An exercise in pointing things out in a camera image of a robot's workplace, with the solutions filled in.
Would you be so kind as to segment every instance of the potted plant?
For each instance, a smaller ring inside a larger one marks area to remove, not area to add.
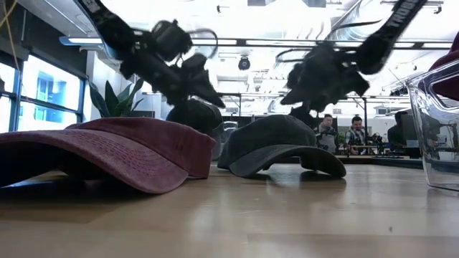
[[[90,82],[90,96],[93,105],[99,110],[102,118],[128,117],[136,109],[137,105],[143,100],[137,101],[133,105],[133,99],[143,85],[143,80],[137,80],[132,92],[131,85],[128,85],[118,96],[113,92],[113,88],[107,81],[105,83],[105,99],[99,93],[98,88]]]

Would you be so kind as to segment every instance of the metal frame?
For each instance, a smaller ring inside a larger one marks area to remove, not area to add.
[[[24,61],[19,61],[19,69],[24,71]],[[44,108],[52,108],[54,110],[64,111],[68,113],[76,114],[77,116],[77,123],[81,123],[83,119],[83,102],[85,99],[85,80],[81,76],[75,75],[74,73],[62,69],[66,72],[69,72],[71,75],[77,76],[80,79],[80,99],[78,101],[78,109],[73,110],[68,107],[64,107],[61,105],[56,105],[50,102],[37,100],[35,98],[25,97],[21,95],[22,92],[22,80],[24,73],[19,72],[17,68],[14,68],[14,85],[13,85],[13,92],[5,92],[3,96],[9,98],[11,100],[11,112],[9,117],[9,131],[14,132],[18,130],[19,127],[19,111],[21,109],[21,102],[28,102],[31,104],[39,105]]]

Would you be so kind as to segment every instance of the wooden table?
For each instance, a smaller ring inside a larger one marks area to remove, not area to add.
[[[420,170],[347,169],[332,181],[298,165],[253,180],[212,168],[161,196],[65,180],[2,189],[1,257],[459,257],[456,196]]]

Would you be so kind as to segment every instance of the ceiling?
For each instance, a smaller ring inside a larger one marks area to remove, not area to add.
[[[251,39],[323,39],[331,31],[333,24],[358,2],[327,0],[341,4],[329,4],[327,8],[310,8],[302,0],[266,0],[271,2],[266,6],[247,4],[260,2],[259,0],[130,0],[128,4],[124,0],[101,1],[132,27],[150,29],[159,20],[177,19],[185,30],[210,28],[220,38]],[[344,23],[386,19],[392,6],[383,5],[381,2],[362,0],[348,18],[343,19]],[[19,3],[68,36],[98,37],[92,24],[73,0],[19,0]],[[220,13],[217,12],[217,5],[220,5]],[[456,20],[453,11],[459,9],[459,1],[444,0],[442,8],[442,12],[434,14],[437,6],[425,7],[401,40],[452,41],[459,29],[451,22]],[[340,40],[365,39],[380,26],[381,24],[342,29]],[[205,52],[208,49],[197,47],[194,50]],[[220,47],[218,55],[207,66],[211,74],[216,75],[216,80],[253,78],[262,71],[263,84],[267,86],[263,86],[261,92],[272,92],[273,88],[282,89],[285,80],[279,78],[286,78],[291,70],[290,64],[274,68],[275,56],[283,50],[274,47]],[[394,51],[383,71],[366,77],[372,85],[369,94],[388,95],[389,92],[382,91],[383,86],[397,81],[397,78],[411,75],[414,66],[418,72],[428,70],[444,54],[444,51]],[[241,55],[250,58],[249,72],[237,69]]]

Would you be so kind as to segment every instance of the man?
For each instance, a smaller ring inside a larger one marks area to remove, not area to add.
[[[390,144],[390,150],[400,150],[407,145],[407,141],[403,137],[402,115],[406,115],[404,111],[395,113],[395,125],[387,131],[387,140]]]
[[[344,136],[345,143],[348,146],[349,152],[352,155],[365,154],[366,150],[359,151],[357,148],[351,148],[351,145],[364,145],[365,144],[365,129],[361,124],[361,118],[356,115],[352,118],[351,128]]]
[[[316,133],[318,143],[320,145],[326,146],[326,150],[329,153],[336,152],[336,131],[331,126],[333,125],[333,118],[329,114],[325,114],[322,120],[322,123],[318,125],[314,132]]]

